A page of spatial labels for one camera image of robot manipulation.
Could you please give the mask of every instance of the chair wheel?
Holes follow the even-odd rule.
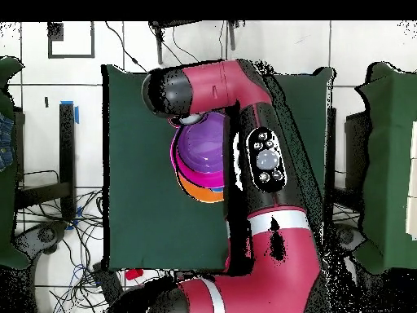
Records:
[[[49,249],[45,249],[43,253],[46,255],[53,254],[57,249],[58,249],[58,245],[55,244],[55,245],[52,245]]]

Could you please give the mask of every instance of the orange bowl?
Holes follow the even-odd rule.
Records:
[[[217,203],[223,201],[223,192],[214,192],[208,188],[196,186],[194,183],[185,179],[181,173],[177,172],[177,179],[182,189],[191,197],[204,203]]]

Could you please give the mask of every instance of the dark green tabletop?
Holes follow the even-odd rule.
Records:
[[[371,273],[390,268],[417,268],[417,241],[406,234],[410,181],[410,146],[417,121],[417,75],[394,70],[386,63],[371,66],[370,79],[358,87],[372,121],[369,167],[363,184],[369,239],[355,253]]]
[[[178,186],[169,158],[175,129],[153,116],[143,104],[141,86],[146,75],[124,73],[111,65],[107,71],[110,267],[223,269],[227,234],[222,203],[194,201]],[[292,111],[290,117],[295,118],[308,148],[321,189],[327,83],[331,77],[331,68],[316,75],[276,76]],[[287,129],[291,136],[294,129]],[[315,197],[320,209],[320,196]]]
[[[7,93],[7,81],[22,68],[22,64],[15,58],[0,58],[0,113],[13,121],[15,114],[11,97]],[[15,147],[15,131],[11,133],[11,142]],[[11,166],[0,172],[0,265],[24,269],[29,265],[28,258],[11,244],[15,229],[16,173],[16,158]]]

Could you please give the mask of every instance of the control buttons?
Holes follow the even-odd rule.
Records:
[[[273,177],[275,180],[280,181],[280,180],[282,180],[282,179],[283,179],[283,174],[282,174],[279,170],[276,170],[274,173],[272,173],[272,177]]]
[[[255,187],[267,193],[281,191],[287,175],[276,133],[264,126],[254,129],[246,138],[246,150]]]
[[[265,132],[261,132],[258,136],[257,136],[260,140],[266,140],[268,138],[268,134]]]
[[[259,179],[263,182],[263,183],[267,183],[270,180],[270,176],[267,173],[260,173],[259,174]]]
[[[274,142],[273,142],[272,140],[268,140],[268,141],[265,143],[265,146],[266,146],[267,148],[271,149],[271,148],[274,146]]]
[[[279,157],[271,150],[262,150],[257,155],[257,168],[260,170],[273,170],[279,164]]]

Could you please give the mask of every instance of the white stripe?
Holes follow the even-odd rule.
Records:
[[[209,280],[200,279],[207,286],[210,297],[212,298],[214,313],[226,313],[225,304],[223,302],[222,296],[218,291],[216,285]]]
[[[309,221],[304,212],[300,210],[280,210],[260,214],[249,219],[252,235],[268,231],[271,228],[272,218],[279,228],[304,228],[309,229]]]

